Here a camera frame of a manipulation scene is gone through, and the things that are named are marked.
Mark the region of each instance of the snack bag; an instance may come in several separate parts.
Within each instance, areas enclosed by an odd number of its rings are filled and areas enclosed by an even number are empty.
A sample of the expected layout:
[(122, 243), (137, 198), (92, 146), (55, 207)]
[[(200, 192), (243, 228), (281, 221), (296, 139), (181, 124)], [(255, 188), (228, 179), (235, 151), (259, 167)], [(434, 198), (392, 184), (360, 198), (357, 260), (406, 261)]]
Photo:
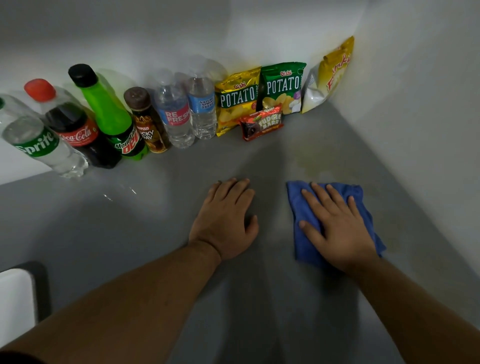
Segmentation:
[(282, 105), (243, 116), (238, 122), (242, 128), (243, 139), (249, 142), (283, 126)]
[(323, 104), (337, 87), (350, 63), (355, 38), (348, 38), (338, 49), (327, 54), (318, 70), (312, 70), (303, 97), (302, 114)]
[(282, 105), (284, 114), (300, 112), (301, 78), (307, 64), (285, 62), (262, 67), (257, 109)]
[(225, 134), (238, 124), (238, 118), (257, 109), (258, 83), (261, 67), (235, 73), (215, 84), (217, 98), (217, 136)]

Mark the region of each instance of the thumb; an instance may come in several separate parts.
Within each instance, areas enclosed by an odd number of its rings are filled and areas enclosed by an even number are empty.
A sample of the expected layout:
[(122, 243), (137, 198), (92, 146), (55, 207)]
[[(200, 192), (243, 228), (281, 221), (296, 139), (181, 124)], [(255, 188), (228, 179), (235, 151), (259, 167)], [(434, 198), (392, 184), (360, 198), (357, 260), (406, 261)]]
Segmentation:
[(326, 240), (321, 233), (310, 223), (303, 220), (299, 222), (299, 226), (303, 233), (307, 236), (308, 240), (310, 240), (318, 252), (322, 254), (322, 251), (326, 248)]
[(257, 237), (259, 228), (260, 227), (258, 225), (258, 217), (257, 215), (253, 215), (247, 228), (245, 229), (245, 235), (247, 236), (250, 244), (253, 243), (253, 241)]

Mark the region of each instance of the blue cloth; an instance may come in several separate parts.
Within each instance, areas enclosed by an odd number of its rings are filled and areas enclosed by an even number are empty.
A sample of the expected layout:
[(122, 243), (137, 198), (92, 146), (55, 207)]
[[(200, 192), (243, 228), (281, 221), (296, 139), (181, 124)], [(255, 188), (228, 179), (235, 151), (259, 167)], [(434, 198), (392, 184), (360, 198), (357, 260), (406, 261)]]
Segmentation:
[[(325, 188), (327, 183), (319, 183), (319, 186)], [(375, 234), (373, 230), (373, 219), (370, 212), (363, 204), (363, 189), (358, 185), (343, 184), (343, 183), (331, 183), (333, 188), (335, 188), (343, 197), (345, 202), (349, 196), (353, 196), (357, 208), (360, 212), (360, 215), (363, 217), (363, 221), (368, 230), (368, 233), (375, 243), (375, 248), (377, 254), (381, 256), (382, 252), (386, 249), (386, 246), (383, 244), (382, 240)], [(303, 231), (299, 227), (299, 222), (305, 220), (312, 224), (317, 230), (319, 230), (322, 235), (324, 235), (324, 227), (313, 214), (312, 210), (308, 206), (307, 201), (301, 194), (302, 189), (305, 189), (311, 192), (316, 196), (312, 187), (309, 183), (303, 181), (289, 181), (287, 182), (287, 192), (288, 200), (292, 208), (293, 217), (295, 223), (293, 226), (293, 237), (295, 241), (295, 259), (313, 264), (314, 266), (321, 268), (331, 268), (334, 269), (326, 260), (323, 258), (313, 244), (308, 240)]]

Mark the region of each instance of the red bottle cap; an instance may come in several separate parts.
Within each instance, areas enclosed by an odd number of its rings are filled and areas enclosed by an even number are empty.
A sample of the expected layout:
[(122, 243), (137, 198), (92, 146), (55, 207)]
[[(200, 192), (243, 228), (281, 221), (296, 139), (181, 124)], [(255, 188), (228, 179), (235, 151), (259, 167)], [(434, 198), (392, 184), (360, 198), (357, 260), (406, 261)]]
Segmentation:
[(28, 81), (24, 86), (25, 92), (35, 101), (47, 102), (55, 98), (55, 88), (43, 78)]

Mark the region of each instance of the green chip bag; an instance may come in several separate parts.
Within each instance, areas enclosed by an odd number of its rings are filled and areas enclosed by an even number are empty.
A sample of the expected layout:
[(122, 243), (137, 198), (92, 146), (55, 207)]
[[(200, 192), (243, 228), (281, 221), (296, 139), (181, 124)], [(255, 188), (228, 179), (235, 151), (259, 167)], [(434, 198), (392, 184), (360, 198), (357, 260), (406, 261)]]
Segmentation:
[(301, 77), (307, 64), (285, 62), (262, 67), (257, 110), (282, 104), (287, 115), (301, 110)]

